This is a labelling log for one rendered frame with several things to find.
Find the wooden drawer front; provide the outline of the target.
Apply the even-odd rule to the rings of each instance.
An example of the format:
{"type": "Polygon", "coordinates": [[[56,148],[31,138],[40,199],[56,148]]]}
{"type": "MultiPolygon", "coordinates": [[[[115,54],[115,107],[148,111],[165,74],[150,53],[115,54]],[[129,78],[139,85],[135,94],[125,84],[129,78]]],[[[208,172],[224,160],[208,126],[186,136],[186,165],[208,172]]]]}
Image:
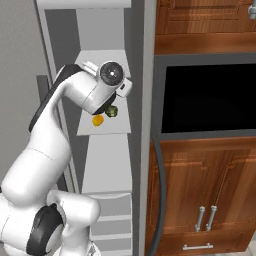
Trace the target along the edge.
{"type": "Polygon", "coordinates": [[[254,234],[247,230],[215,230],[196,233],[172,234],[163,236],[158,245],[157,256],[199,255],[229,252],[243,252],[247,249],[254,234]],[[197,246],[210,243],[213,249],[183,251],[183,245],[197,246]]]}

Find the grey fridge freezer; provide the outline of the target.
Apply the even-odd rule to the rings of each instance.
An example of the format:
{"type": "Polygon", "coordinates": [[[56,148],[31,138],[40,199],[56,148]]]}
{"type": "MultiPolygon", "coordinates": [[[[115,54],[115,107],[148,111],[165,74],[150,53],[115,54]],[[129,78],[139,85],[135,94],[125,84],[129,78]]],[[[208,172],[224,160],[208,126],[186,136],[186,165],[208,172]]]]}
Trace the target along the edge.
{"type": "Polygon", "coordinates": [[[57,71],[81,51],[124,50],[131,132],[78,136],[81,111],[63,100],[80,193],[132,195],[132,256],[145,254],[155,0],[39,0],[57,71]]]}

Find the pale grey freezer drawer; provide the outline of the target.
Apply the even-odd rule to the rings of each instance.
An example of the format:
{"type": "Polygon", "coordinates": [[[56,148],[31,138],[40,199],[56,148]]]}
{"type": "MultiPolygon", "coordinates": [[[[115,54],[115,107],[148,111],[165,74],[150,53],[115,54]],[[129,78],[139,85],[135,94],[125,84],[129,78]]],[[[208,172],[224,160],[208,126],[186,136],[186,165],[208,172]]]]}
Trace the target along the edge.
{"type": "Polygon", "coordinates": [[[96,194],[91,195],[101,206],[101,217],[130,215],[132,212],[132,195],[121,194],[96,194]]]}
{"type": "Polygon", "coordinates": [[[93,242],[102,256],[132,256],[131,234],[95,236],[93,242]]]}
{"type": "Polygon", "coordinates": [[[132,231],[131,217],[114,217],[108,219],[100,218],[91,227],[93,236],[126,234],[132,231]]]}

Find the grey freezer door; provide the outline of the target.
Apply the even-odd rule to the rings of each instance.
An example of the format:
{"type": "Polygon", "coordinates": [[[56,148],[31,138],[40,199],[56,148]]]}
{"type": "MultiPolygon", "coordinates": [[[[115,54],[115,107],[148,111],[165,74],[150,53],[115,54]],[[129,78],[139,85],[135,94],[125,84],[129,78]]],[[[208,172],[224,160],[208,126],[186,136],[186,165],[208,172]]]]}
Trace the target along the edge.
{"type": "MultiPolygon", "coordinates": [[[[55,65],[55,59],[53,55],[53,49],[52,49],[45,9],[39,5],[39,0],[35,0],[35,6],[36,6],[36,11],[38,12],[39,24],[40,24],[42,40],[44,44],[45,58],[46,58],[47,68],[48,68],[48,78],[50,80],[50,85],[53,85],[53,81],[57,74],[57,69],[55,65]]],[[[61,127],[63,133],[66,135],[66,137],[69,137],[68,126],[66,122],[66,115],[64,112],[62,100],[58,102],[58,105],[55,110],[55,117],[57,118],[59,126],[61,127]]],[[[66,167],[66,170],[64,171],[63,175],[67,185],[67,190],[70,193],[79,193],[80,190],[79,190],[79,185],[77,181],[77,175],[76,175],[75,165],[73,160],[70,160],[70,163],[66,167]]]]}

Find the green broccoli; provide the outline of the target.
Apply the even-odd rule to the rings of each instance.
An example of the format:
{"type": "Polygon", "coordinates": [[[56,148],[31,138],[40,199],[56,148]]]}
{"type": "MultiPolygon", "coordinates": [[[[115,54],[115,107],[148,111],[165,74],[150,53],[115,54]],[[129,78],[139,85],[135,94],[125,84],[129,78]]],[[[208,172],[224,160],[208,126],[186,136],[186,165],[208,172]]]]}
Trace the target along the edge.
{"type": "Polygon", "coordinates": [[[118,107],[117,106],[114,106],[114,105],[110,105],[106,111],[105,111],[105,114],[112,118],[112,117],[116,117],[118,115],[118,107]]]}

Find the wooden cupboard door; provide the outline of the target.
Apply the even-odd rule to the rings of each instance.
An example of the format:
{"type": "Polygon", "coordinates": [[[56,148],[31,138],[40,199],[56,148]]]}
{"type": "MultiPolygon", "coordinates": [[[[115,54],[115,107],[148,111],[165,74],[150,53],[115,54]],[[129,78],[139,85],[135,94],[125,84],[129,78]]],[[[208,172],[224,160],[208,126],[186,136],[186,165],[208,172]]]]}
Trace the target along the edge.
{"type": "Polygon", "coordinates": [[[166,208],[163,234],[195,232],[200,207],[205,206],[209,176],[208,155],[161,142],[166,175],[166,208]]]}
{"type": "Polygon", "coordinates": [[[256,228],[256,137],[232,139],[218,159],[212,230],[256,228]]]}

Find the yellow orange mango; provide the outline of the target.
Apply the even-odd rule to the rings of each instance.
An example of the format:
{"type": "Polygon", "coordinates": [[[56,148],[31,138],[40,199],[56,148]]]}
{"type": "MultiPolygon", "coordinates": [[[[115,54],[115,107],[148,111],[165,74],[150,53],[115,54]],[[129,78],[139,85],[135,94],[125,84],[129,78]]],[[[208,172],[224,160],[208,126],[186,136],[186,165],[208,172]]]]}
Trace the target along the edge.
{"type": "Polygon", "coordinates": [[[104,117],[102,114],[95,115],[92,118],[92,124],[94,126],[100,126],[104,122],[104,117]]]}

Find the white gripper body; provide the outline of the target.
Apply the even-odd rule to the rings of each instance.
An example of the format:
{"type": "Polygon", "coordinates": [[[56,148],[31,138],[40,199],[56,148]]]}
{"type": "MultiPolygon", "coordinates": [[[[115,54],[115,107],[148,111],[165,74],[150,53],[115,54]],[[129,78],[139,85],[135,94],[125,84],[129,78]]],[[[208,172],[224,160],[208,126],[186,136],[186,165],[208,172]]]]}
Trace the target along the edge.
{"type": "Polygon", "coordinates": [[[90,61],[86,61],[82,63],[83,69],[90,75],[96,77],[98,74],[99,67],[93,64],[90,61]]]}

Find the wooden wall cupboard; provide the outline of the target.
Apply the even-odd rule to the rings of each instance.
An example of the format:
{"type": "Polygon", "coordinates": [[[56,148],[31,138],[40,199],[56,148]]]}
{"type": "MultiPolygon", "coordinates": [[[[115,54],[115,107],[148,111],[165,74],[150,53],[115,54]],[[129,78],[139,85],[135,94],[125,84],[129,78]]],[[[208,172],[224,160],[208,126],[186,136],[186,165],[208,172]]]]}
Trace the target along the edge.
{"type": "Polygon", "coordinates": [[[256,52],[252,0],[157,0],[155,54],[256,52]]]}

